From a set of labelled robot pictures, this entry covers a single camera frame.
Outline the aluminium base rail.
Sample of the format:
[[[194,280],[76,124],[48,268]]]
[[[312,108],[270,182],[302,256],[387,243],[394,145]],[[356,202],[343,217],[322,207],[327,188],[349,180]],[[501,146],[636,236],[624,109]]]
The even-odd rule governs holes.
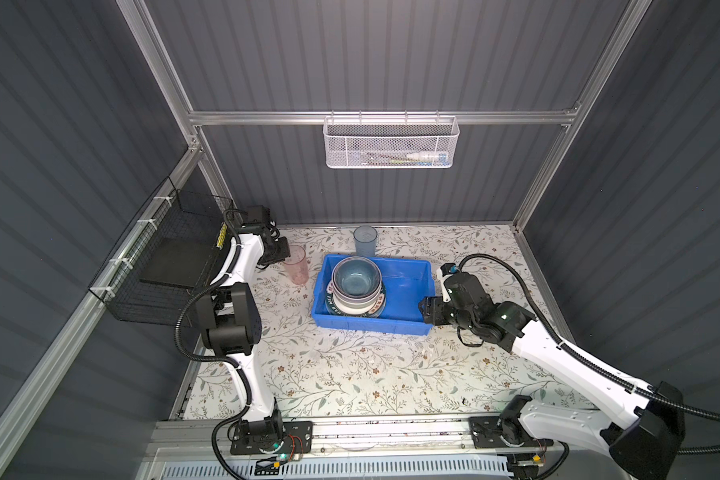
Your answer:
[[[233,456],[230,437],[214,456],[215,421],[166,421],[155,427],[137,470],[139,479],[625,479],[613,461],[575,445],[532,441],[526,447],[479,448],[470,414],[315,417],[308,435],[279,451]]]

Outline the blue plastic cup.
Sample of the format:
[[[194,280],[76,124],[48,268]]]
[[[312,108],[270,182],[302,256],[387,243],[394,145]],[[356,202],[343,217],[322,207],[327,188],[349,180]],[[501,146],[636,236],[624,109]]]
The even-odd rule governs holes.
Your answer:
[[[363,257],[374,257],[378,241],[378,231],[369,225],[358,226],[353,231],[355,253]]]

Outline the yellow tag on basket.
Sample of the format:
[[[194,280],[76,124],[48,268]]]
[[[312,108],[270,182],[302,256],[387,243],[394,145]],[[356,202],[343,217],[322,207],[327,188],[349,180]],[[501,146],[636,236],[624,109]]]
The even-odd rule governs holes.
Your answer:
[[[227,225],[225,222],[223,222],[221,225],[221,228],[219,230],[219,233],[218,233],[218,236],[216,239],[216,244],[215,244],[215,247],[218,250],[222,250],[224,248],[226,235],[227,235]]]

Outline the pink plastic cup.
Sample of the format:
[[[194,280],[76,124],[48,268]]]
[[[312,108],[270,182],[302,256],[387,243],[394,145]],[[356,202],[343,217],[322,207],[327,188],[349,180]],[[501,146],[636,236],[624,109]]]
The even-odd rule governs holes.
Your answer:
[[[289,279],[296,285],[304,285],[309,280],[308,260],[302,246],[290,245],[289,256],[283,261]]]

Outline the white tube in basket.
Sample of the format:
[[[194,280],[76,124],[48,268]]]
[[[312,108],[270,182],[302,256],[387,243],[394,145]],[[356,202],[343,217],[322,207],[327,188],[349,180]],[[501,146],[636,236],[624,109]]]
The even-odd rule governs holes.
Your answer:
[[[406,155],[406,159],[416,162],[416,163],[429,164],[429,165],[448,165],[449,164],[449,154],[447,152],[437,152],[437,151],[413,152],[413,153],[408,153]]]

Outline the pink ceramic bowl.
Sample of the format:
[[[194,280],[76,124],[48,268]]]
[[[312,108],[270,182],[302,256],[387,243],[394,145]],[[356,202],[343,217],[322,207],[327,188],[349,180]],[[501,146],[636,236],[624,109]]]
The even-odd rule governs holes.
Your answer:
[[[338,297],[341,301],[349,304],[363,304],[375,301],[377,297],[384,291],[384,284],[378,283],[376,287],[369,291],[363,291],[358,294],[347,293],[343,291],[335,282],[329,283],[331,293],[334,297]]]

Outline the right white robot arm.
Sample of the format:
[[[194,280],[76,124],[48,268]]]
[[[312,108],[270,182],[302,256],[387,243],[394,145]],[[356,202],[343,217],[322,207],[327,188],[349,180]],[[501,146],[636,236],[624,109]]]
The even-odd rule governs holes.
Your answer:
[[[648,385],[592,357],[512,302],[478,304],[426,297],[419,310],[427,324],[450,324],[483,343],[532,361],[581,393],[592,411],[554,406],[517,395],[501,412],[495,431],[508,447],[552,440],[611,458],[636,479],[665,479],[685,436],[684,417],[639,395]]]

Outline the black pad in basket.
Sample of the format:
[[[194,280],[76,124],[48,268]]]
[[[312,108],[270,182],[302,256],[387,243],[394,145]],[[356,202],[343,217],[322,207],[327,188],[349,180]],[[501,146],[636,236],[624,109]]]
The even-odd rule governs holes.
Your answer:
[[[166,238],[147,262],[139,280],[160,286],[195,287],[204,278],[211,257],[210,245]]]

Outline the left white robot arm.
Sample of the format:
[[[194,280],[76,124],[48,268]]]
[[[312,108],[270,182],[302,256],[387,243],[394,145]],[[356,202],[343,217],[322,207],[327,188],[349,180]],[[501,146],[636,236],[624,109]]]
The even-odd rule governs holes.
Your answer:
[[[227,368],[244,401],[242,419],[249,423],[268,421],[277,412],[257,358],[263,324],[252,283],[258,271],[289,256],[288,240],[265,211],[232,208],[223,214],[205,267],[207,292],[191,305],[204,347],[216,358],[237,362]]]

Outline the blue plastic bin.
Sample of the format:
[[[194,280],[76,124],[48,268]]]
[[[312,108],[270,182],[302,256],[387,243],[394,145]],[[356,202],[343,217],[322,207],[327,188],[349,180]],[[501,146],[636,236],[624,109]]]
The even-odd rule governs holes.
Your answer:
[[[426,335],[431,326],[422,319],[418,303],[435,294],[431,264],[422,260],[371,258],[380,268],[383,296],[379,308],[372,313],[346,315],[334,302],[334,289],[329,286],[334,270],[348,255],[328,254],[323,261],[314,290],[312,318],[317,326],[341,330]]]

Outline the green rimmed white plate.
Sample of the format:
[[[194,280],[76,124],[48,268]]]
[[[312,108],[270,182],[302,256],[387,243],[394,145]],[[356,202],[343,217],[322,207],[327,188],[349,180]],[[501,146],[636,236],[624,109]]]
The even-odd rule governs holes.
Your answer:
[[[343,303],[334,292],[328,291],[325,297],[325,305],[331,315],[379,318],[387,304],[387,295],[384,288],[374,298],[372,303],[366,305],[349,305]]]

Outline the light green bowl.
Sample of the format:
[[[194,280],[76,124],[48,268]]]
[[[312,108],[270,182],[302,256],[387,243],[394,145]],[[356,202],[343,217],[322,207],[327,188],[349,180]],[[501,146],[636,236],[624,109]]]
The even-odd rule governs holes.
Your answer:
[[[376,299],[370,299],[365,302],[344,302],[341,298],[331,296],[327,299],[327,304],[333,310],[339,312],[340,315],[349,316],[368,316],[375,315],[381,311],[386,305],[386,298],[380,295]]]

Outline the dark blue ceramic bowl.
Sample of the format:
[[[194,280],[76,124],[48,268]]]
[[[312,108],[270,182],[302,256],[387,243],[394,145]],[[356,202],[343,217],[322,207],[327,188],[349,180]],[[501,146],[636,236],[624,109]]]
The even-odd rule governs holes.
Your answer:
[[[370,259],[350,256],[339,261],[332,271],[332,281],[343,291],[358,294],[382,283],[380,268]]]

